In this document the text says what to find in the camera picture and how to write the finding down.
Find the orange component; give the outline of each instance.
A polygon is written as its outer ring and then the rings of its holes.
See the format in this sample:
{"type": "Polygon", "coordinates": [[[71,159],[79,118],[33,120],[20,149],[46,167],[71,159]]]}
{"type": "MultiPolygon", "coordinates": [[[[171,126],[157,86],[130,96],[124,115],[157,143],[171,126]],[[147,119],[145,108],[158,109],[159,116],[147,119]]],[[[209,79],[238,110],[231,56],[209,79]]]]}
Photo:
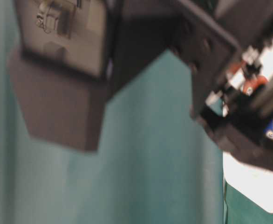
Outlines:
{"type": "Polygon", "coordinates": [[[251,95],[255,89],[260,85],[264,85],[268,82],[265,76],[258,76],[257,78],[247,79],[243,85],[243,92],[247,95],[251,95]]]}
{"type": "Polygon", "coordinates": [[[244,66],[245,64],[246,64],[246,62],[245,62],[244,60],[242,60],[241,62],[238,62],[238,63],[233,63],[233,64],[230,66],[228,72],[230,72],[230,73],[232,73],[232,74],[235,75],[235,74],[237,73],[237,71],[238,71],[239,69],[241,69],[241,67],[244,66]]]}

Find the mechanical part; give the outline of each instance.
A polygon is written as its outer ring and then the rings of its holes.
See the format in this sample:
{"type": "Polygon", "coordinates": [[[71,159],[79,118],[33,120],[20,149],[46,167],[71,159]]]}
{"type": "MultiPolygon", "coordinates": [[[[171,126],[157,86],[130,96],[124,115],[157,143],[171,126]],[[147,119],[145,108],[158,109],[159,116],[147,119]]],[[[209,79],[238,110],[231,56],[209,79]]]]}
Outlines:
{"type": "MultiPolygon", "coordinates": [[[[243,85],[242,91],[246,95],[251,96],[253,94],[253,91],[255,91],[260,86],[265,85],[267,82],[268,80],[264,76],[258,76],[251,79],[247,79],[243,85]]],[[[264,133],[266,137],[273,139],[273,120],[265,129],[264,133]]]]}
{"type": "Polygon", "coordinates": [[[273,170],[273,140],[264,135],[273,120],[273,81],[263,85],[258,60],[273,42],[273,0],[83,1],[71,29],[60,26],[68,24],[62,12],[72,12],[61,7],[67,1],[45,0],[36,25],[50,35],[32,28],[36,4],[14,1],[22,50],[13,55],[11,77],[33,136],[95,150],[106,101],[170,48],[192,70],[192,117],[222,150],[273,170]],[[69,30],[70,39],[60,37],[69,30]],[[245,87],[249,96],[229,84],[240,68],[246,78],[259,77],[245,87]],[[218,98],[225,117],[209,108],[218,98]]]}
{"type": "Polygon", "coordinates": [[[36,25],[49,34],[56,31],[59,36],[70,38],[75,6],[65,0],[44,0],[39,5],[36,25]]]}

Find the teal curtain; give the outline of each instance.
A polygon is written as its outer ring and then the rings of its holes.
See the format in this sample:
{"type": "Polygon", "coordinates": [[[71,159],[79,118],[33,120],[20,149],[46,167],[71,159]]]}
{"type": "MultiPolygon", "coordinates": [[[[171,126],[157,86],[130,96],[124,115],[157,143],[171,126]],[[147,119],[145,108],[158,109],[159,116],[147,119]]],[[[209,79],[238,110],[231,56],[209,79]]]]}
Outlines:
{"type": "Polygon", "coordinates": [[[6,70],[0,0],[0,224],[219,224],[222,153],[189,117],[190,71],[169,51],[107,105],[97,153],[29,137],[6,70]]]}

